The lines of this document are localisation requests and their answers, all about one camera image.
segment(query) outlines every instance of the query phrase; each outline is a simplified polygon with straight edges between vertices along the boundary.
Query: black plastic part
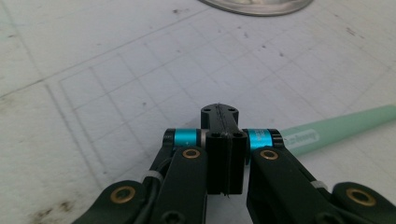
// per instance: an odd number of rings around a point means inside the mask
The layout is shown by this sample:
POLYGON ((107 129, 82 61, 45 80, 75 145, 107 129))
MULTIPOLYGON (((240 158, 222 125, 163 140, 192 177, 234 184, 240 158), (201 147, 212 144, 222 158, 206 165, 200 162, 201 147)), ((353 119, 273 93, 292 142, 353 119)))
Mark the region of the black plastic part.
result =
POLYGON ((149 223, 205 223, 207 154, 199 147, 183 147, 175 152, 149 223), (186 149, 200 155, 188 159, 186 149))
POLYGON ((242 129, 242 132, 244 132, 247 135, 247 150, 245 152, 245 165, 249 165, 250 157, 251 157, 251 148, 250 148, 250 138, 248 135, 248 129, 242 129))
POLYGON ((197 129, 197 142, 196 142, 196 146, 205 149, 205 146, 201 146, 202 144, 202 139, 201 139, 201 134, 202 134, 202 130, 201 129, 197 129))
POLYGON ((332 191, 332 202, 374 223, 396 223, 395 205, 376 191, 360 184, 346 182, 335 185, 332 191), (355 193, 348 196, 349 189, 354 190, 355 193))
POLYGON ((283 148, 285 147, 285 143, 283 142, 283 137, 277 129, 268 129, 268 132, 271 134, 271 138, 273 140, 273 147, 283 148))
POLYGON ((253 223, 315 223, 327 214, 343 223, 329 202, 301 172, 300 163, 290 160, 283 148, 263 147, 252 152, 247 209, 253 223), (267 160, 261 152, 271 150, 277 159, 267 160))
POLYGON ((238 128, 238 110, 228 105, 208 105, 201 110, 201 128, 208 129, 207 192, 241 194, 248 135, 238 128))
POLYGON ((175 141, 175 129, 167 129, 163 134, 163 146, 157 153, 150 170, 157 170, 166 160, 171 160, 175 141))
POLYGON ((93 205, 73 224, 126 224, 133 223, 140 208, 145 202, 146 191, 142 184, 125 180, 107 187, 96 199, 93 205), (126 203, 113 203, 111 193, 120 187, 134 188, 134 197, 126 203))

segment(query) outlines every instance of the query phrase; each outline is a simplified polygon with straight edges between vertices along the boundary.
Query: cyan cylindrical part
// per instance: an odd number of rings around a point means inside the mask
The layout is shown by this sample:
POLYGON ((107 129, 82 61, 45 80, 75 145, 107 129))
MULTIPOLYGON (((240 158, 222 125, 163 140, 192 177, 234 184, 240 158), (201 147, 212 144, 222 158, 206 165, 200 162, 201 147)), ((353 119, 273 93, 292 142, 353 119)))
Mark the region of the cyan cylindrical part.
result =
POLYGON ((396 119, 396 105, 385 105, 280 131, 294 155, 308 153, 396 119))
POLYGON ((250 151, 259 147, 271 147, 273 145, 271 134, 267 129, 247 129, 247 134, 250 142, 250 151))
POLYGON ((174 147, 197 147, 196 129, 176 129, 174 147))

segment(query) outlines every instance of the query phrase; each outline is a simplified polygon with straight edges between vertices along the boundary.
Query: black metal bracket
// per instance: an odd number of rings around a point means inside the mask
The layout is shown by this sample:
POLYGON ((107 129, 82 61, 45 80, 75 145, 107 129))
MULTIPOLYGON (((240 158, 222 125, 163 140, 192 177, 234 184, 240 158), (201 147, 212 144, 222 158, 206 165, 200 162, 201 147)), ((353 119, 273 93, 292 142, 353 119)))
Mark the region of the black metal bracket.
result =
POLYGON ((201 129, 168 129, 143 183, 106 188, 74 223, 205 223, 207 194, 241 194, 254 223, 396 223, 396 207, 372 189, 341 183, 332 193, 284 147, 274 129, 238 128, 238 110, 208 105, 201 129))

